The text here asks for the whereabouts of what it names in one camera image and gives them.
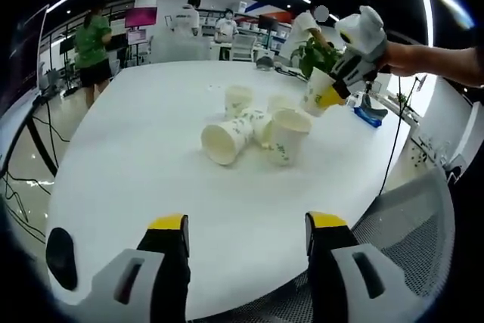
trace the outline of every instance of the tipped-over paper cup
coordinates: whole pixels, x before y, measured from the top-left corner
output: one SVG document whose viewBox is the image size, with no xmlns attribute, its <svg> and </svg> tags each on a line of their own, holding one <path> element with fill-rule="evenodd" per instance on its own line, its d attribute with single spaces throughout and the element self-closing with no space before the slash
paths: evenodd
<svg viewBox="0 0 484 323">
<path fill-rule="evenodd" d="M 252 90 L 244 86 L 230 86 L 225 90 L 225 118 L 234 119 L 252 104 Z"/>
<path fill-rule="evenodd" d="M 247 119 L 254 129 L 254 138 L 263 148 L 268 147 L 271 134 L 272 116 L 251 107 L 244 109 L 240 117 Z"/>
<path fill-rule="evenodd" d="M 297 106 L 284 95 L 272 95 L 268 99 L 267 112 L 274 114 L 279 110 L 296 110 Z"/>
<path fill-rule="evenodd" d="M 334 80 L 323 71 L 313 68 L 311 78 L 306 87 L 306 93 L 301 101 L 301 108 L 313 116 L 321 116 L 326 110 L 318 103 L 326 90 L 334 84 Z"/>
<path fill-rule="evenodd" d="M 226 166 L 235 161 L 252 137 L 249 120 L 234 119 L 206 126 L 202 131 L 202 148 L 211 160 Z"/>
<path fill-rule="evenodd" d="M 274 164 L 294 164 L 304 138 L 311 131 L 309 116 L 295 110 L 279 110 L 272 117 L 268 158 Z"/>
</svg>

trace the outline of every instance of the person in white shirt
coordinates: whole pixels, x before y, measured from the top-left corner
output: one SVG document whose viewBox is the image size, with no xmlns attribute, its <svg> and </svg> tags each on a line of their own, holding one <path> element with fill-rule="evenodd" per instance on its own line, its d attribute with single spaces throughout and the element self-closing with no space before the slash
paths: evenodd
<svg viewBox="0 0 484 323">
<path fill-rule="evenodd" d="M 225 16 L 217 21 L 215 30 L 216 40 L 227 40 L 228 42 L 231 42 L 232 38 L 239 33 L 234 20 L 234 12 L 231 9 L 225 10 Z"/>
<path fill-rule="evenodd" d="M 311 8 L 296 17 L 293 22 L 293 28 L 286 39 L 286 42 L 282 45 L 279 56 L 286 61 L 290 61 L 292 53 L 298 49 L 300 45 L 304 45 L 308 39 L 315 37 L 316 40 L 321 43 L 323 47 L 329 48 L 330 46 L 321 34 L 321 29 L 316 23 L 314 13 L 316 8 L 318 12 L 322 12 L 324 9 L 327 11 L 327 17 L 329 16 L 329 10 L 323 6 L 311 6 Z"/>
<path fill-rule="evenodd" d="M 200 15 L 197 9 L 201 0 L 188 0 L 187 4 L 175 15 L 172 31 L 187 37 L 197 36 L 200 32 Z"/>
</svg>

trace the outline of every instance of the pink screen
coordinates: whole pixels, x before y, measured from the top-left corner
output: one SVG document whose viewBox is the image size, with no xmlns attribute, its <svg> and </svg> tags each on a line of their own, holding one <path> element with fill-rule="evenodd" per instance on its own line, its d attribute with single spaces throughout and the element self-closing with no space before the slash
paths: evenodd
<svg viewBox="0 0 484 323">
<path fill-rule="evenodd" d="M 126 12 L 125 27 L 152 26 L 157 23 L 156 8 L 133 8 Z"/>
</svg>

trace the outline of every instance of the black shorts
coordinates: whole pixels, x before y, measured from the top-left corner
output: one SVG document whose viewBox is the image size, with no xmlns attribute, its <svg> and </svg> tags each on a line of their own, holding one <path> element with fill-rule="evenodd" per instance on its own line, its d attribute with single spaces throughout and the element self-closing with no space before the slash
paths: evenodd
<svg viewBox="0 0 484 323">
<path fill-rule="evenodd" d="M 111 67 L 109 60 L 99 62 L 87 68 L 79 70 L 82 87 L 98 85 L 111 77 Z"/>
</svg>

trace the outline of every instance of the green shirt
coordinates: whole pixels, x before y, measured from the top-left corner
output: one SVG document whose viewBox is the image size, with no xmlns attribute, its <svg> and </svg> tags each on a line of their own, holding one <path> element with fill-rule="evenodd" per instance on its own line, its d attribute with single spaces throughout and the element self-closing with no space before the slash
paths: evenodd
<svg viewBox="0 0 484 323">
<path fill-rule="evenodd" d="M 101 38 L 111 33 L 107 19 L 93 15 L 87 28 L 81 25 L 76 32 L 76 68 L 94 66 L 107 59 L 106 48 Z"/>
</svg>

